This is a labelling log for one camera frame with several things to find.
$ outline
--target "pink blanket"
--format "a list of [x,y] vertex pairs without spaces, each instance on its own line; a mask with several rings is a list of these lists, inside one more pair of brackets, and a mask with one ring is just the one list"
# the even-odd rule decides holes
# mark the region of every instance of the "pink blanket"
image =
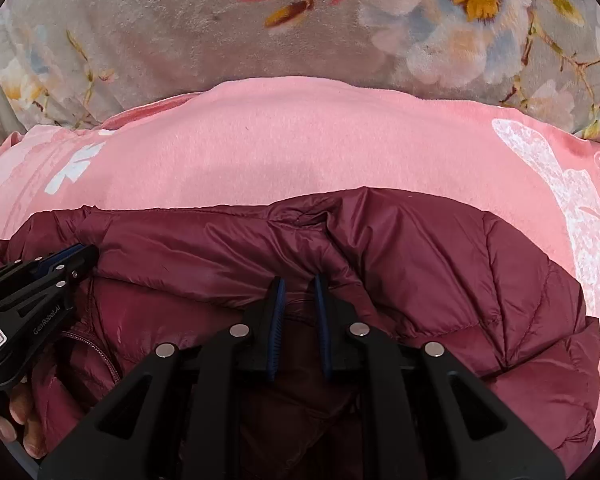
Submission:
[[[600,318],[600,145],[511,108],[323,79],[224,83],[103,129],[13,136],[0,149],[0,238],[41,210],[261,204],[358,186],[493,211],[576,277]],[[600,406],[596,427],[600,437]]]

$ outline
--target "fingernail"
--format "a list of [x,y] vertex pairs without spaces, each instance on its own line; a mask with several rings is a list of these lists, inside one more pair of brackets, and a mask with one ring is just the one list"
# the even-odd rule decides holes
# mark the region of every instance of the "fingernail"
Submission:
[[13,407],[11,407],[11,409],[9,411],[11,412],[11,416],[13,417],[13,420],[15,420],[21,426],[24,426],[24,423],[26,422],[27,417],[22,416],[22,414],[18,413],[16,410],[14,410]]
[[40,458],[39,448],[34,447],[31,444],[25,444],[24,449],[29,456],[32,456],[33,458]]
[[16,430],[13,429],[11,423],[4,418],[0,419],[0,433],[7,442],[13,442],[18,437],[18,434],[16,433]]

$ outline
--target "human hand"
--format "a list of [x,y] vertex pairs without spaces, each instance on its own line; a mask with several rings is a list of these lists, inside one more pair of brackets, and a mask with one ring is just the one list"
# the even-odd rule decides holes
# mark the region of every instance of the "human hand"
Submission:
[[[23,446],[29,455],[40,459],[46,455],[45,438],[42,424],[36,413],[31,387],[27,382],[21,382],[13,388],[9,395],[9,410],[13,420],[24,426]],[[3,442],[13,442],[18,437],[13,425],[0,416],[0,439]]]

